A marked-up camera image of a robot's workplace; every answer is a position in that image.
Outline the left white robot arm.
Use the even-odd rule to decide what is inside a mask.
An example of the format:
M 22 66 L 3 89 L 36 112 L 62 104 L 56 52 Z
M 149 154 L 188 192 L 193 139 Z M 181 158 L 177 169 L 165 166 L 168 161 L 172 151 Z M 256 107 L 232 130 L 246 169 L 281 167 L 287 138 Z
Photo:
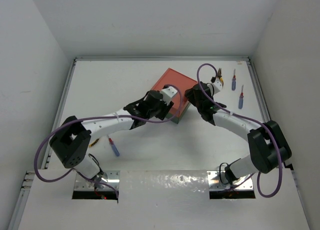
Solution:
M 75 169 L 86 178 L 96 180 L 102 170 L 87 153 L 89 145 L 103 136 L 140 127 L 151 118 L 163 120 L 173 107 L 177 93 L 173 87 L 150 90 L 142 99 L 100 119 L 81 121 L 70 116 L 49 145 L 66 169 Z

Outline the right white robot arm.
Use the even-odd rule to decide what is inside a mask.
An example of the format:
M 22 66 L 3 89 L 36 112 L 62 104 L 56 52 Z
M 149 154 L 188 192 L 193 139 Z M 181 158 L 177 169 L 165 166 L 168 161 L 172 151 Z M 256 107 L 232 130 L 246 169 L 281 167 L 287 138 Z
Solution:
M 213 104 L 207 96 L 213 99 L 213 95 L 220 90 L 218 86 L 218 83 L 201 82 L 186 90 L 184 96 L 206 122 L 227 129 L 248 142 L 249 155 L 228 164 L 222 179 L 231 185 L 239 178 L 256 172 L 269 173 L 279 163 L 276 148 L 268 132 L 260 124 L 236 117 Z

